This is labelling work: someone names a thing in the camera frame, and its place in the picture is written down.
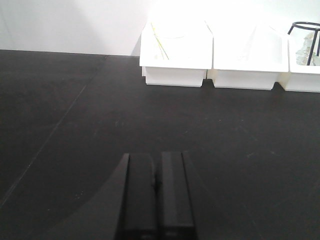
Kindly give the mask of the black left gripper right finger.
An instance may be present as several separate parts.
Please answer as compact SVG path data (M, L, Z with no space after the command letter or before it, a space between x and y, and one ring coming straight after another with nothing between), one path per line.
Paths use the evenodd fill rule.
M184 157L164 151L156 172L157 214L161 240L197 240Z

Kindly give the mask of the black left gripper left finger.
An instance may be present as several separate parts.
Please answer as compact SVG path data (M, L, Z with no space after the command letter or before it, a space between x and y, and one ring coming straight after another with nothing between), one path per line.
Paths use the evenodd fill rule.
M118 238L156 240L158 238L156 206L152 157L148 153L130 153Z

